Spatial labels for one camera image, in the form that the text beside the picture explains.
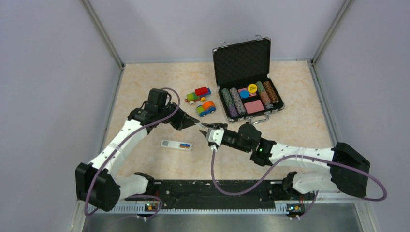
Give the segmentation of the white remote control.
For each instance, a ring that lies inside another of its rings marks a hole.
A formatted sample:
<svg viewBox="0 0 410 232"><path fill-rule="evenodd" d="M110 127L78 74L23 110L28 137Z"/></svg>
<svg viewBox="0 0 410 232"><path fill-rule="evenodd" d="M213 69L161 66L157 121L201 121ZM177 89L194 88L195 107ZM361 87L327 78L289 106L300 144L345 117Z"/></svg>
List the white remote control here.
<svg viewBox="0 0 410 232"><path fill-rule="evenodd" d="M181 148L179 148L180 144L189 144L190 148L189 149L181 149ZM184 151L191 151L192 150L192 143L172 141L172 140L162 140L161 141L161 147L170 148L170 149L184 150Z"/></svg>

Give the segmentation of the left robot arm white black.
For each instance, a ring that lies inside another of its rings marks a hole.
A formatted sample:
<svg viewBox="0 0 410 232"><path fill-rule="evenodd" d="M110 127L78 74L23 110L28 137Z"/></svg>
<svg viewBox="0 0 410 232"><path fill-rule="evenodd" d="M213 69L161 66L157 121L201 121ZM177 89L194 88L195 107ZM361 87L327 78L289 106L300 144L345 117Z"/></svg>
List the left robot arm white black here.
<svg viewBox="0 0 410 232"><path fill-rule="evenodd" d="M200 121L171 101L171 88L153 88L142 106L128 115L123 127L109 145L89 163L75 169L76 195L79 200L103 211L110 211L118 201L139 195L144 200L155 194L153 178L144 173L117 178L123 162L133 149L159 124L170 124L180 131L198 126Z"/></svg>

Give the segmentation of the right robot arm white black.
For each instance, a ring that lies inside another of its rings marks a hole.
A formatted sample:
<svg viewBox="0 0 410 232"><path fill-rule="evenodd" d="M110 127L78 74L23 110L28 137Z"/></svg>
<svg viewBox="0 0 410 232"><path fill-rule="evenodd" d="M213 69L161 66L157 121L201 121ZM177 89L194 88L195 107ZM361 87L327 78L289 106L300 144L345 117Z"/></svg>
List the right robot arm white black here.
<svg viewBox="0 0 410 232"><path fill-rule="evenodd" d="M347 195L366 196L370 162L347 143L335 147L304 148L267 140L252 124L245 123L238 131L226 123L201 123L201 133L212 151L222 145L250 154L250 160L260 166L302 168L293 171L283 181L283 192L289 199L312 191L341 191Z"/></svg>

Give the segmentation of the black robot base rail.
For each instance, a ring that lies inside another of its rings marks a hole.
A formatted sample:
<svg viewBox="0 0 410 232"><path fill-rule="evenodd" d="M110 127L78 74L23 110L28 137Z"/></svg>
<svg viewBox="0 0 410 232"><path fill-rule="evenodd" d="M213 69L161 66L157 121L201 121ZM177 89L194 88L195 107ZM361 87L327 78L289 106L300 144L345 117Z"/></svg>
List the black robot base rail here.
<svg viewBox="0 0 410 232"><path fill-rule="evenodd" d="M265 180L250 192L228 196L219 192L211 180L157 180L148 190L149 198L128 197L137 203L137 212L153 214L159 201L162 214L292 214L301 215L313 200L313 192L297 193L279 180Z"/></svg>

